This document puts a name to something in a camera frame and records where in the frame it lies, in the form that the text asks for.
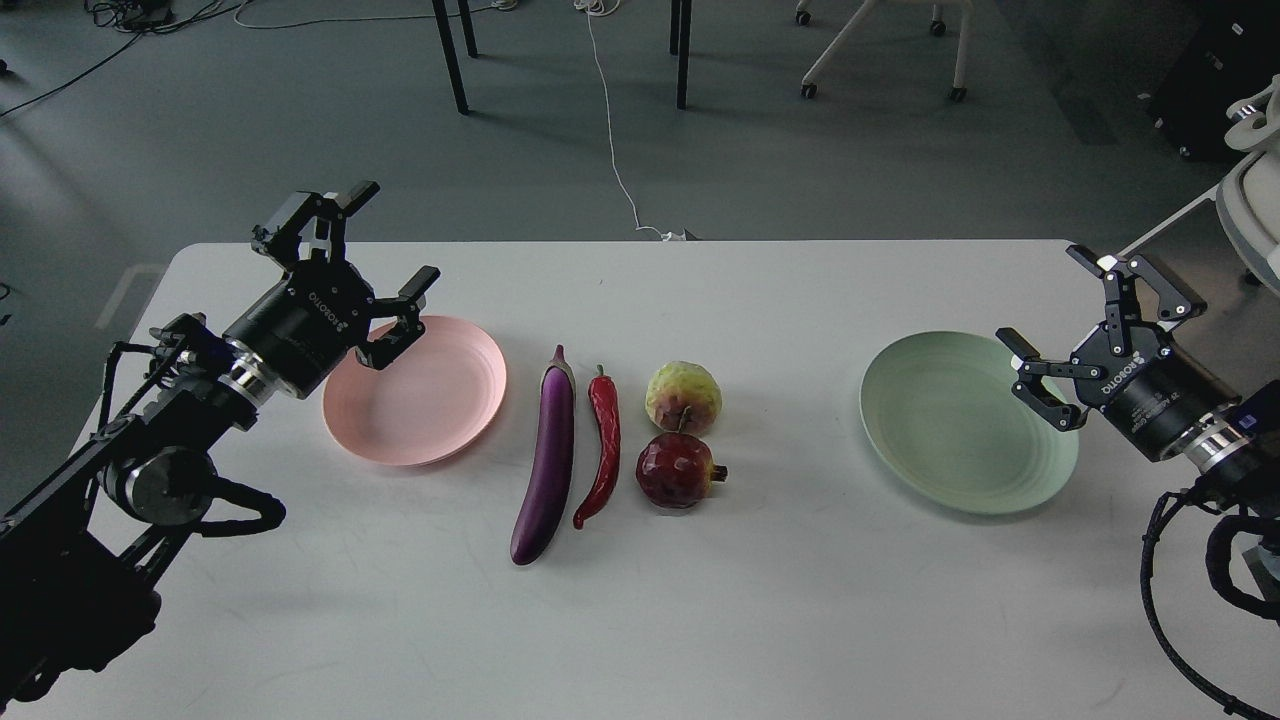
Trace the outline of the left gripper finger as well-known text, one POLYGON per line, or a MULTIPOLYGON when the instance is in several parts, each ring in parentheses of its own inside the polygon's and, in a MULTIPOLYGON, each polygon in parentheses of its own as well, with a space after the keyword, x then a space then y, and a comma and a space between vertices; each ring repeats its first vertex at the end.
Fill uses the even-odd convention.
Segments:
POLYGON ((314 228, 308 241, 317 259, 338 263, 346 259, 346 223, 379 191, 375 181, 364 181, 344 193, 297 191, 264 225, 251 232, 251 249, 270 258, 279 268, 292 269, 303 261, 300 247, 303 232, 314 228))
POLYGON ((356 356, 361 365, 380 372, 425 334, 425 324, 421 320, 425 296, 440 275, 442 272, 436 266, 420 266, 396 297, 372 300, 371 319, 393 318, 394 323, 375 340, 365 340, 356 346, 356 356))

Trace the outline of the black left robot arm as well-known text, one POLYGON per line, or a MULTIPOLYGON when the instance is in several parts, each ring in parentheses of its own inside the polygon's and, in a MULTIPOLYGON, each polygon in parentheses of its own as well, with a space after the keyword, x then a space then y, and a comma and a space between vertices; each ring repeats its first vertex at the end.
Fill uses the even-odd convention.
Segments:
POLYGON ((417 338, 420 268, 389 299, 346 259, 346 223, 376 192, 297 192, 253 229, 282 278, 225 332, 197 314, 119 342, 90 439, 3 518, 3 701, 44 697, 67 670, 99 671, 155 628, 156 585, 189 537, 278 528, 282 501, 221 477, 211 447, 275 393, 308 397, 353 354, 390 365, 417 338))

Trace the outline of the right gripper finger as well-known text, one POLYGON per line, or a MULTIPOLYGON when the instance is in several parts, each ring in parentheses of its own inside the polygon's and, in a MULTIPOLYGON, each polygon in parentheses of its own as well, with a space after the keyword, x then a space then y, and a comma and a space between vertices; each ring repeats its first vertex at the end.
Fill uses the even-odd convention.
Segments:
POLYGON ((1171 334, 1207 309, 1207 301, 1157 258, 1101 256, 1079 243, 1069 245, 1066 254, 1102 282, 1105 319, 1101 329, 1110 346, 1138 345, 1139 331, 1151 331, 1158 337, 1171 334), (1157 307, 1152 319, 1143 315, 1139 284, 1155 292, 1157 307))
POLYGON ((1059 432, 1083 427, 1085 410, 1079 405, 1061 400, 1050 391, 1044 378, 1097 380, 1101 378, 1101 369, 1079 363, 1044 360, 1041 352, 1011 327, 998 328, 996 338, 1012 352, 1012 368, 1018 374, 1012 384, 1012 393, 1059 432))

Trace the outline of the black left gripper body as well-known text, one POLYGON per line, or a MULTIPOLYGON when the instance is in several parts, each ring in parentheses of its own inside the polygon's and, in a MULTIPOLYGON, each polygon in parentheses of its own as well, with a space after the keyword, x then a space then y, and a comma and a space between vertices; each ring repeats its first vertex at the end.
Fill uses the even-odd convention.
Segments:
POLYGON ((346 261, 308 259, 284 272, 224 332, 283 388, 307 398, 369 332, 372 287, 346 261))

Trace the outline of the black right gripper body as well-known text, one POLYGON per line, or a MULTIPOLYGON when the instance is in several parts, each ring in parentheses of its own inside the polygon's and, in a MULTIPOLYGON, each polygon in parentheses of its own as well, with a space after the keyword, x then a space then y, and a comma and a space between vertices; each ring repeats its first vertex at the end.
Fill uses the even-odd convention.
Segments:
POLYGON ((1075 391, 1152 462, 1181 454, 1190 442, 1187 433, 1202 418, 1226 416, 1242 401, 1161 325, 1139 322, 1128 338, 1128 351, 1116 355, 1105 324, 1094 328, 1070 359, 1098 374, 1075 380, 1075 391))

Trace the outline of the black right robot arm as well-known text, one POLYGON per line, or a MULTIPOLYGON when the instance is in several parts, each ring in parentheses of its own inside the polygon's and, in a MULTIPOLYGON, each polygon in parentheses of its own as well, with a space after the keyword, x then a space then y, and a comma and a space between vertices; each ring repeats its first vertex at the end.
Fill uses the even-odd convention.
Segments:
POLYGON ((1140 538, 1140 601, 1147 623, 1172 666, 1225 714, 1262 719, 1265 711, 1228 693, 1174 648, 1155 606, 1155 552, 1172 519, 1187 507, 1217 518, 1204 547, 1211 588, 1252 616, 1274 621, 1277 601, 1235 585, 1233 547, 1240 534, 1277 546, 1277 432, 1244 428, 1240 395, 1189 355, 1174 331, 1207 305, 1161 261, 1101 256, 1079 243, 1068 255, 1103 290, 1102 320, 1061 361, 1048 360, 1014 328, 997 331, 1012 352, 1012 395, 1059 432, 1080 428, 1098 413, 1152 462, 1187 459, 1193 484, 1162 495, 1140 538))

